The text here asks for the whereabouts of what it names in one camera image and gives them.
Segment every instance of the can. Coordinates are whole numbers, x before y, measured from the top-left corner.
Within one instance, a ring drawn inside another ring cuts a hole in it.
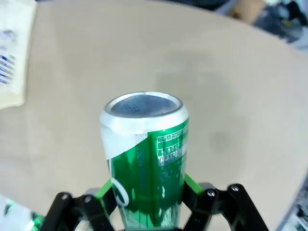
[[[100,122],[125,228],[178,226],[188,138],[183,102],[165,93],[129,93],[111,100]]]

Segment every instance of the black bracket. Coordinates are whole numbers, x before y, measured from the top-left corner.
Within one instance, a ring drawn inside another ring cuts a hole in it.
[[[231,231],[269,231],[241,184],[230,185],[226,191],[207,189],[197,194],[185,182],[182,201],[192,211],[183,231],[206,230],[215,214],[224,216]],[[92,195],[72,198],[71,194],[61,192],[55,197],[40,230],[73,231],[82,219],[87,219],[94,231],[115,231],[109,216],[116,206],[112,188],[101,201]]]

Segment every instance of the upside-down can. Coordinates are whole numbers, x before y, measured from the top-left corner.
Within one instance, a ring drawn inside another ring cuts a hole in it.
[[[129,93],[111,100],[100,122],[125,228],[178,226],[188,135],[183,102],[165,93]]]

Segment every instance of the green can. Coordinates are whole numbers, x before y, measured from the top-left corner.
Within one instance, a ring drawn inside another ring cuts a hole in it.
[[[130,93],[111,100],[100,121],[125,228],[178,226],[188,138],[183,102],[165,93]]]

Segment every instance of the beige tabletop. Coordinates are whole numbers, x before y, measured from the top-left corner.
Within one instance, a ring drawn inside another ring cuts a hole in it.
[[[195,8],[69,2],[39,4],[26,103],[0,111],[0,193],[45,214],[58,192],[101,187],[103,106],[163,91],[190,113],[187,172],[219,189],[243,184],[274,230],[308,164],[308,56]],[[209,230],[229,229],[214,218]]]

